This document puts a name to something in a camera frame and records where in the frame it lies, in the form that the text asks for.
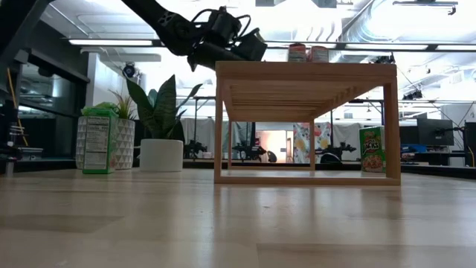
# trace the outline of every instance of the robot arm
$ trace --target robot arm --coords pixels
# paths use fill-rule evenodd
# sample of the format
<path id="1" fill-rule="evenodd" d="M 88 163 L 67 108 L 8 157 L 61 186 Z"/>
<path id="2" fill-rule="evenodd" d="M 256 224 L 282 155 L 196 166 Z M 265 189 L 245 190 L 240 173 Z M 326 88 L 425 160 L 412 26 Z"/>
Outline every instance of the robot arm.
<path id="1" fill-rule="evenodd" d="M 257 37 L 258 28 L 245 36 L 239 36 L 242 27 L 239 19 L 249 16 L 235 18 L 225 7 L 203 10 L 190 22 L 166 10 L 155 0 L 122 2 L 154 29 L 170 52 L 187 56 L 192 71 L 197 65 L 214 70 L 215 62 L 220 60 L 261 61 L 267 48 Z M 204 12 L 210 12 L 208 21 L 194 22 Z"/>

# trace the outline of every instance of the colorful poster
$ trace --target colorful poster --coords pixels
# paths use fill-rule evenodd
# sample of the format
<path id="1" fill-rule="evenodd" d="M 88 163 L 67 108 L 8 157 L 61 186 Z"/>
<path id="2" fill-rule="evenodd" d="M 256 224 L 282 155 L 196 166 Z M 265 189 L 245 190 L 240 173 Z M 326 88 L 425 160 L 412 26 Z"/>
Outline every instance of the colorful poster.
<path id="1" fill-rule="evenodd" d="M 309 123 L 294 123 L 294 161 L 296 164 L 309 163 Z M 314 128 L 315 149 L 325 149 L 330 145 L 330 123 L 316 123 Z M 321 160 L 320 156 L 316 156 L 316 163 Z"/>

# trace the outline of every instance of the nutrition facts label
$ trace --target nutrition facts label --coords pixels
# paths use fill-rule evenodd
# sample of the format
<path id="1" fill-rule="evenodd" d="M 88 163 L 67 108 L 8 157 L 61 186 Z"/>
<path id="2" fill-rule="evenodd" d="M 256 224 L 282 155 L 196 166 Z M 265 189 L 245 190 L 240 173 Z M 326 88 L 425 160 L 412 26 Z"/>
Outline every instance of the nutrition facts label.
<path id="1" fill-rule="evenodd" d="M 86 151 L 84 158 L 85 169 L 107 169 L 109 120 L 109 117 L 88 117 L 88 127 L 86 132 Z"/>

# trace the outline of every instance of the ceiling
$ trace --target ceiling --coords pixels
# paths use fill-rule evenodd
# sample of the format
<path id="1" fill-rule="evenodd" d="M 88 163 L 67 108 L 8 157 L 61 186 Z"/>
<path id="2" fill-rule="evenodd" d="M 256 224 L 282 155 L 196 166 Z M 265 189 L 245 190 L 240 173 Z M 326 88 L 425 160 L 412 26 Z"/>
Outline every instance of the ceiling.
<path id="1" fill-rule="evenodd" d="M 317 7 L 312 0 L 158 0 L 168 10 L 180 13 L 187 19 L 192 19 L 205 8 L 217 9 L 226 5 L 228 12 L 234 16 L 251 15 L 249 30 L 259 27 L 267 41 L 322 42 L 336 41 L 339 37 L 347 38 L 348 36 L 341 35 L 342 29 L 370 0 L 338 1 L 342 3 L 338 8 L 324 9 Z M 346 32 L 355 33 L 352 36 L 354 39 L 350 41 L 476 42 L 476 28 L 472 23 L 476 10 L 475 0 L 457 0 L 457 12 L 453 16 L 448 15 L 448 8 L 396 7 L 392 5 L 393 1 L 374 0 Z M 265 7 L 263 2 L 271 2 L 272 6 Z M 42 20 L 67 38 L 158 38 L 154 30 L 121 0 L 56 0 L 45 11 Z M 102 53 L 101 60 L 110 66 L 123 65 L 118 60 L 121 56 L 128 56 L 129 59 L 129 56 L 136 55 L 136 66 L 150 77 L 151 83 L 161 83 L 171 74 L 177 75 L 181 81 L 179 84 L 184 88 L 191 88 L 206 80 L 214 83 L 215 80 L 214 73 L 205 68 L 191 72 L 185 58 L 176 57 L 167 49 L 107 48 L 107 52 Z M 147 55 L 160 56 L 158 60 L 147 62 Z M 268 50 L 264 60 L 285 61 L 286 56 L 286 50 Z M 451 85 L 464 92 L 472 87 L 468 83 L 451 84 L 448 80 L 454 74 L 476 68 L 476 54 L 399 52 L 395 53 L 395 58 L 399 67 L 400 98 L 406 92 L 418 88 L 423 90 L 427 99 L 475 99 L 472 95 L 456 95 L 444 89 Z M 372 59 L 372 56 L 352 56 L 352 59 L 365 62 Z M 382 90 L 376 89 L 365 97 L 381 98 Z"/>

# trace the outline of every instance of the wooden floor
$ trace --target wooden floor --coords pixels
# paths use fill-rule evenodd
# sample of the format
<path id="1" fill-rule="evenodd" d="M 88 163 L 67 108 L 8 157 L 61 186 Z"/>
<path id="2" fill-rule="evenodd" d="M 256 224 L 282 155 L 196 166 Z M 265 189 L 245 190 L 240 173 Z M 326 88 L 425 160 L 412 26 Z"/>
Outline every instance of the wooden floor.
<path id="1" fill-rule="evenodd" d="M 476 180 L 213 185 L 212 170 L 0 179 L 0 267 L 476 267 Z"/>

